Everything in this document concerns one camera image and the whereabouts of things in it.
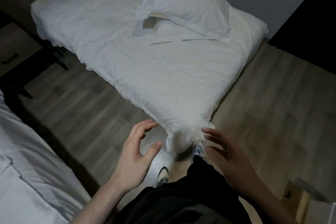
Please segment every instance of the black pants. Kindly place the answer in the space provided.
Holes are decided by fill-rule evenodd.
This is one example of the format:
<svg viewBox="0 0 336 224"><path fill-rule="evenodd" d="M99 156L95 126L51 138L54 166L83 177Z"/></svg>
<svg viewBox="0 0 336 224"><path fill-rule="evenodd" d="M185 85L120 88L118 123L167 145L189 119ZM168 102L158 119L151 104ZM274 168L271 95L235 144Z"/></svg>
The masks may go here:
<svg viewBox="0 0 336 224"><path fill-rule="evenodd" d="M161 197L176 197L177 202L179 198L188 199L206 205L233 224L251 223L245 208L238 200L238 195L230 188L223 175L199 156L194 156L194 162L188 168L185 177L157 188L145 188L120 211L114 223L132 223L129 221L132 215L136 219L137 214L141 215L157 207Z"/></svg>

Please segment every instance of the white bed sheet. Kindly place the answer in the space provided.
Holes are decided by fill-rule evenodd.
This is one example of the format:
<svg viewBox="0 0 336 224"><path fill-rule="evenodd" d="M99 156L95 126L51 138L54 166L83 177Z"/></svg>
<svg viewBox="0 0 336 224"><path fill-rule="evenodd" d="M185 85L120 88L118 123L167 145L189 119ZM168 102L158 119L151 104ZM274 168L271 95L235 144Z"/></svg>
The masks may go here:
<svg viewBox="0 0 336 224"><path fill-rule="evenodd" d="M68 223L88 201L72 170L11 112L0 91L0 222Z"/></svg>
<svg viewBox="0 0 336 224"><path fill-rule="evenodd" d="M267 30L254 16L229 10L230 43L211 40L151 45L135 11L141 0L37 0L41 38L75 53L117 91L161 124L167 150L185 151L213 127L212 112L252 58Z"/></svg>

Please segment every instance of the drawer handle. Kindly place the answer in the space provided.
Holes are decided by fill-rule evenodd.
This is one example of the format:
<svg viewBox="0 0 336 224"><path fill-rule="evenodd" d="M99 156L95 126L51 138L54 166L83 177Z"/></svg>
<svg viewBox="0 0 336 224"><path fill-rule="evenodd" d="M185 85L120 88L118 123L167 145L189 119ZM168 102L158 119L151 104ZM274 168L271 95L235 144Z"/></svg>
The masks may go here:
<svg viewBox="0 0 336 224"><path fill-rule="evenodd" d="M8 63L11 63L12 61L14 61L17 57L19 57L19 54L14 53L13 56L11 56L9 59L1 61L1 64L7 65Z"/></svg>

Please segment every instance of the shoe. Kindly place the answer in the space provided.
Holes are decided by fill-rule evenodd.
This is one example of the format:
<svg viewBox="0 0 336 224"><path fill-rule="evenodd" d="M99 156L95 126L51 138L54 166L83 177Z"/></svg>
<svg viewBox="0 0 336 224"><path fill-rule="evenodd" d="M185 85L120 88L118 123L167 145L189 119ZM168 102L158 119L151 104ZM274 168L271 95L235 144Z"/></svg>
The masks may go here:
<svg viewBox="0 0 336 224"><path fill-rule="evenodd" d="M166 167L161 168L159 175L157 176L157 180L158 180L157 185L161 186L162 184L169 183L169 179L170 179L170 174L169 174L168 168Z"/></svg>
<svg viewBox="0 0 336 224"><path fill-rule="evenodd" d="M195 143L192 146L192 156L199 156L199 157L203 157L203 148L201 145L199 145L198 143Z"/></svg>

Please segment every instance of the person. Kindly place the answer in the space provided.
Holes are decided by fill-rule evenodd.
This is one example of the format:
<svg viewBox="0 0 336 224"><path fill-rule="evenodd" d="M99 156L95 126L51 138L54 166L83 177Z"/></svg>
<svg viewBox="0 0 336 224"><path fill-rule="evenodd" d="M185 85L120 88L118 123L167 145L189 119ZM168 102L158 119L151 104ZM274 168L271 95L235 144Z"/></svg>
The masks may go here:
<svg viewBox="0 0 336 224"><path fill-rule="evenodd" d="M140 141L145 132L157 125L145 120L132 128L112 177L71 224L106 223L121 198L142 183L162 142L154 143L142 155ZM161 186L145 188L117 214L113 223L251 223L238 196L254 206L263 223L297 223L259 179L239 145L219 130L201 130L206 140L222 147L207 146L205 152L223 175L202 159L202 148L196 145L193 163L185 177L167 183L168 172L163 168L159 177L159 182L163 179Z"/></svg>

